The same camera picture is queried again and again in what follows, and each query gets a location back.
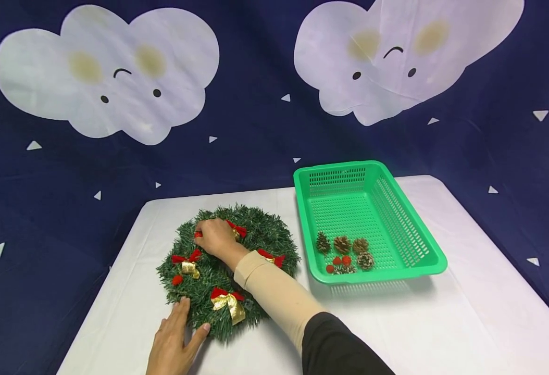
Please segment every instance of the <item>table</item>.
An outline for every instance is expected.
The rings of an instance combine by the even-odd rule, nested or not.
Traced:
[[[329,287],[304,261],[297,280],[397,375],[549,374],[549,308],[442,182],[397,178],[448,258],[444,273]],[[143,375],[153,335],[168,315],[156,267],[176,228],[199,209],[259,206],[289,225],[305,257],[293,188],[161,199],[141,210],[58,375]],[[293,346],[271,321],[228,346],[204,344],[191,374],[301,374]]]

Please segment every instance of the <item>green plastic basket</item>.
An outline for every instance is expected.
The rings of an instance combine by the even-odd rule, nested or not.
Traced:
[[[358,284],[412,279],[441,273],[447,258],[386,166],[378,161],[341,162],[301,168],[293,175],[307,263],[323,284]],[[316,250],[317,233],[331,242],[325,256]],[[350,252],[356,273],[334,275],[326,266],[341,256],[337,236],[364,237],[375,266],[363,271]]]

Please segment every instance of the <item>red pom pom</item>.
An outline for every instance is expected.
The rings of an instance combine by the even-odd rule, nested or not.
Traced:
[[[179,285],[182,282],[183,282],[183,276],[176,275],[175,277],[172,278],[172,285]]]

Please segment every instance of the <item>frosted pine cone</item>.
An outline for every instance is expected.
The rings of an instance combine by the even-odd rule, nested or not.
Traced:
[[[329,239],[322,232],[318,232],[318,236],[316,238],[316,249],[323,254],[327,254],[331,249]]]
[[[342,275],[345,273],[356,273],[356,267],[354,265],[338,265],[335,266],[335,275]]]
[[[375,260],[370,253],[360,253],[356,261],[362,269],[371,269],[375,265]]]

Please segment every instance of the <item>hand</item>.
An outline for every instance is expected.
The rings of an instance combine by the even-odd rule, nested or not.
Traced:
[[[195,243],[202,246],[208,254],[224,261],[232,271],[235,271],[239,261],[249,253],[243,245],[238,244],[231,227],[223,219],[200,221],[195,230],[202,233],[201,237],[195,238]]]
[[[145,375],[186,375],[189,371],[201,343],[210,332],[210,324],[204,324],[195,331],[189,344],[184,346],[190,303],[187,297],[181,298],[180,303],[175,303],[168,319],[161,321],[154,336]]]

